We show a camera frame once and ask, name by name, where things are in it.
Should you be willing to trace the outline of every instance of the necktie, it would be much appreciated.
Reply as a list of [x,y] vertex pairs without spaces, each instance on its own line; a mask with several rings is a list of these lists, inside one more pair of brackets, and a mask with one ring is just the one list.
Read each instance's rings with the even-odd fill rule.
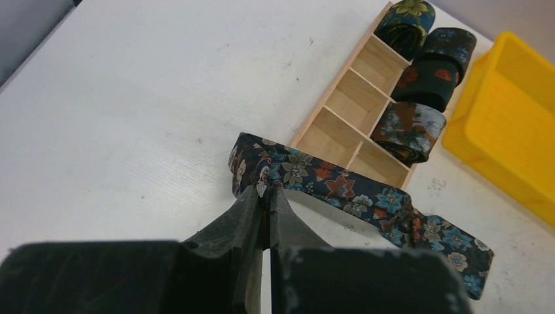
[[452,62],[415,61],[403,71],[391,98],[421,103],[442,113],[456,84],[457,67]]
[[390,103],[370,138],[408,165],[428,161],[447,123],[443,114],[419,103]]
[[402,0],[389,8],[374,33],[402,57],[412,60],[434,21],[435,10],[428,2]]
[[269,186],[306,193],[376,226],[398,247],[444,254],[469,297],[480,298],[493,252],[442,217],[420,213],[406,192],[248,133],[239,135],[228,166],[235,196],[250,185],[260,197]]
[[439,27],[432,31],[422,49],[414,58],[415,63],[427,60],[445,60],[457,67],[457,86],[461,84],[476,47],[476,37],[469,31],[456,27]]

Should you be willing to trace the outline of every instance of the white table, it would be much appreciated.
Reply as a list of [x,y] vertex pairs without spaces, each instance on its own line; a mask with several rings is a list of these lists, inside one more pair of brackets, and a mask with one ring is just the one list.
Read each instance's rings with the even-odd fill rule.
[[[384,5],[84,1],[0,94],[0,257],[30,241],[200,230],[234,201],[226,165],[239,132],[287,143]],[[435,26],[463,27],[439,10]],[[491,46],[478,38],[475,57]],[[552,313],[554,229],[440,145],[407,190],[495,251],[476,313]],[[330,244],[392,247],[288,195]]]

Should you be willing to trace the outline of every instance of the compartment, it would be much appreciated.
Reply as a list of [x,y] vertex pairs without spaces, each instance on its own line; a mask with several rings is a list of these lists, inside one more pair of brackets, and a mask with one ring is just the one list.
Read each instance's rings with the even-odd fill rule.
[[331,110],[364,134],[380,117],[389,97],[359,73],[349,70],[326,102]]
[[349,170],[396,188],[404,188],[405,179],[412,172],[370,139],[362,142]]
[[372,34],[351,68],[390,95],[409,62]]
[[362,136],[364,135],[324,106],[301,137],[296,148],[347,168]]

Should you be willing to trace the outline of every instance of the wooden organizer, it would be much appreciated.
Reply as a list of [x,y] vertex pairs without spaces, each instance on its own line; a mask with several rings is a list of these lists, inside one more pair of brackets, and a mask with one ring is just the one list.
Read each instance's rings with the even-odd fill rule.
[[388,3],[322,95],[289,146],[397,188],[405,188],[416,165],[407,167],[370,139],[389,95],[410,65],[374,35]]

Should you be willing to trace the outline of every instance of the yellow bin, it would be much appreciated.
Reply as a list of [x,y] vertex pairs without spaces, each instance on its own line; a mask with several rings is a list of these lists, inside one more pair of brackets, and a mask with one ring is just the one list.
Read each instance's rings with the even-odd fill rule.
[[555,67],[514,34],[474,62],[443,145],[555,227]]

